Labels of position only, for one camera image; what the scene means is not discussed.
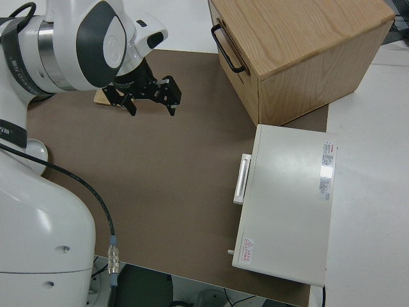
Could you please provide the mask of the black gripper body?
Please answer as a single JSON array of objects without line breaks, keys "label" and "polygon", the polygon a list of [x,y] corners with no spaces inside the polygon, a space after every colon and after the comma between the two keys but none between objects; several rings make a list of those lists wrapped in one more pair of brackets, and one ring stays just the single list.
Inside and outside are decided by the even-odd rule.
[{"label": "black gripper body", "polygon": [[141,62],[135,69],[114,78],[107,86],[107,99],[114,106],[124,105],[127,100],[148,99],[164,106],[178,106],[181,90],[172,76],[158,80],[147,62]]}]

